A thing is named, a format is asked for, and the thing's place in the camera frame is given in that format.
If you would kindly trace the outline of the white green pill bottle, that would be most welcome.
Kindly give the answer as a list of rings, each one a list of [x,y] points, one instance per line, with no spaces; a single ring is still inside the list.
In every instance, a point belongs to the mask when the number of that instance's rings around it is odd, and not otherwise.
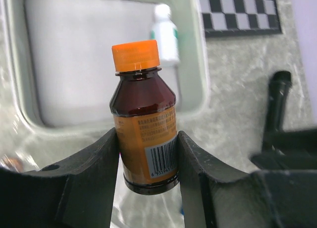
[[[157,42],[161,67],[179,64],[178,31],[171,21],[171,9],[167,4],[158,4],[154,8],[151,39]]]

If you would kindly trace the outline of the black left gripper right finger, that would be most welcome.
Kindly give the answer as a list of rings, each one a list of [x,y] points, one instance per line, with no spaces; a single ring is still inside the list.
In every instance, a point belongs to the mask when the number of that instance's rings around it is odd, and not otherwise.
[[[187,228],[314,228],[317,159],[260,153],[260,169],[237,170],[199,147],[185,132],[178,140],[179,181]]]

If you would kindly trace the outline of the white medicine kit case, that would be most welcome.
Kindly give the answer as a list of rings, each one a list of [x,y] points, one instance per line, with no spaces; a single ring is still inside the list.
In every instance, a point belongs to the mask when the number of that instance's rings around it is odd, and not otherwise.
[[[199,0],[0,0],[13,104],[27,130],[51,137],[106,131],[118,83],[111,47],[146,40],[154,7],[171,8],[180,64],[164,68],[180,121],[206,108],[208,57]]]

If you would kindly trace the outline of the brown bottle orange cap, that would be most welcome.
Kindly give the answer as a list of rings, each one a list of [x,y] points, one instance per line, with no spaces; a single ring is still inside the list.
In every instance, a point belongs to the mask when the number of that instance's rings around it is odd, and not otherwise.
[[[156,195],[178,184],[176,95],[160,77],[155,40],[114,45],[120,78],[109,103],[127,187]]]

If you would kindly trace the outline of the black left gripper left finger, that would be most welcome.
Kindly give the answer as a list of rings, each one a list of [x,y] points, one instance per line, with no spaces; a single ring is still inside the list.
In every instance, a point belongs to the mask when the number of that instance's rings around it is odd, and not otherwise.
[[[40,171],[0,171],[3,228],[107,228],[118,170],[115,129]]]

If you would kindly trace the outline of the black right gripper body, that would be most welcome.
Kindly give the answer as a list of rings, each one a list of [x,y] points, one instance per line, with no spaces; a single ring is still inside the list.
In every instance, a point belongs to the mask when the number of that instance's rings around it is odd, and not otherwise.
[[[267,131],[262,149],[250,156],[261,170],[317,172],[317,129]]]

